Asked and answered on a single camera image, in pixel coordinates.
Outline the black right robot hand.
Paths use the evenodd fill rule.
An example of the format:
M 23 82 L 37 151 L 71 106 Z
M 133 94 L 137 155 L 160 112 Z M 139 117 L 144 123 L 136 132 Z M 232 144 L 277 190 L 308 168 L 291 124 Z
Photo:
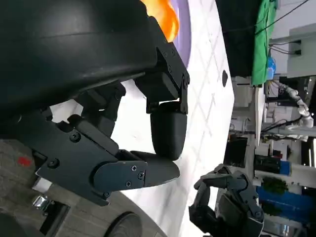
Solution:
M 224 189 L 217 211 L 209 205 L 210 188 Z M 264 227 L 264 212 L 259 196 L 248 176 L 230 172 L 220 164 L 195 183 L 195 200 L 189 206 L 190 221 L 207 237 L 259 237 Z

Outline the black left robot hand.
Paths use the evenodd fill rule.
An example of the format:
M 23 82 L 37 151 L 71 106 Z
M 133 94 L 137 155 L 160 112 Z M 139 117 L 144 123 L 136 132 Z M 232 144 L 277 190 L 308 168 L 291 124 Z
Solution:
M 111 138 L 127 80 L 146 97 L 154 153 Z M 179 177 L 189 83 L 139 0 L 0 3 L 0 135 L 33 151 L 39 177 L 99 206 Z

